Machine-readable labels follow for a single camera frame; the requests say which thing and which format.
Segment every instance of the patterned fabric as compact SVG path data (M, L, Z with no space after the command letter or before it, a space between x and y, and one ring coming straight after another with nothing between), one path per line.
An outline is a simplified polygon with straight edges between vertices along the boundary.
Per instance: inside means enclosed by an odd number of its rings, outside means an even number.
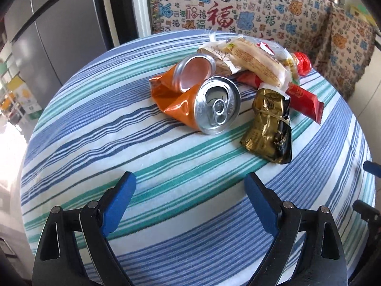
M304 52L344 99L373 55L373 28L329 0L151 0L151 7L154 32L206 28Z
M59 90L34 130L22 172L22 213L34 252L53 206L83 207L132 171L136 192L108 240L134 284L242 285L271 244L243 189L244 176L254 171L298 207L327 205L353 269L367 227L351 205L375 202L374 176L361 166L370 152L355 116L312 71L301 84L325 103L322 124L291 114L288 165L268 163L239 144L255 96L242 83L240 114L230 128L215 136L191 130L159 111L148 78L207 40L198 30L135 40L100 56ZM98 280L81 234L77 242ZM298 238L283 279L292 274L301 245Z

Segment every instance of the can lid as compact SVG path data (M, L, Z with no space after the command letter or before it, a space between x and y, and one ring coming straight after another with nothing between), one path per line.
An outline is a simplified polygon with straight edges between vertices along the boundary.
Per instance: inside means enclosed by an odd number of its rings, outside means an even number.
M206 134L218 134L238 116L241 95L231 80L213 76L199 88L194 107L199 129Z
M185 57L173 72L172 87L186 92L194 85L211 77L216 72L216 61L207 54L193 54Z

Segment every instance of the round table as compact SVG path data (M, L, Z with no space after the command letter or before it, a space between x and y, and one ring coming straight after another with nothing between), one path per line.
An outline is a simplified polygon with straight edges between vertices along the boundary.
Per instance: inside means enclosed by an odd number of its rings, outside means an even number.
M134 284L243 285L272 240L243 188L244 176L256 172L282 200L331 209L353 270L367 227L351 205L356 199L374 205L375 180L362 169L371 156L348 105L316 71L301 79L325 109L321 126L291 113L287 165L239 144L253 119L255 90L244 84L237 84L240 114L227 130L215 136L192 130L159 111L148 79L207 41L201 30L132 41L95 59L58 91L34 130L22 172L22 213L34 252L53 206L83 207L131 171L136 192L108 240ZM77 242L97 281L81 233ZM282 280L292 274L301 246L299 237Z

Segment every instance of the red plastic wrapper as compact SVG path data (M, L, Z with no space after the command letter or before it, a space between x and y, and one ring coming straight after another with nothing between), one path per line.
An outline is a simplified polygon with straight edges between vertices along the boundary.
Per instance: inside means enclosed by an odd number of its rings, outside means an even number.
M312 64L306 54L302 52L294 52L293 54L296 61L296 67L298 68L298 74L300 76L306 76L312 70Z
M262 83L261 79L251 71L242 72L237 80L254 88L258 88ZM324 103L320 102L317 96L293 83L288 85L286 93L290 96L291 108L321 124Z

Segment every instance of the striped tablecloth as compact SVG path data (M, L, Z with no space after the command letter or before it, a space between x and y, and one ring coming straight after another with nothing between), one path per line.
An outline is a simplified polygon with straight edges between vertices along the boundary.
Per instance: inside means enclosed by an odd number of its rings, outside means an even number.
M312 71L301 84L325 103L322 123L292 112L288 165L240 146L253 119L255 90L246 85L238 84L242 106L230 128L215 136L191 130L159 111L148 78L207 41L201 30L138 39L95 59L60 89L39 119L22 172L22 213L34 252L53 206L83 207L131 171L136 192L108 240L134 284L242 285L271 244L243 188L244 176L256 172L299 208L328 206L353 269L367 230L351 205L375 202L374 177L361 167L371 156L355 116ZM81 234L77 242L98 280ZM291 275L301 244L299 238L282 279Z

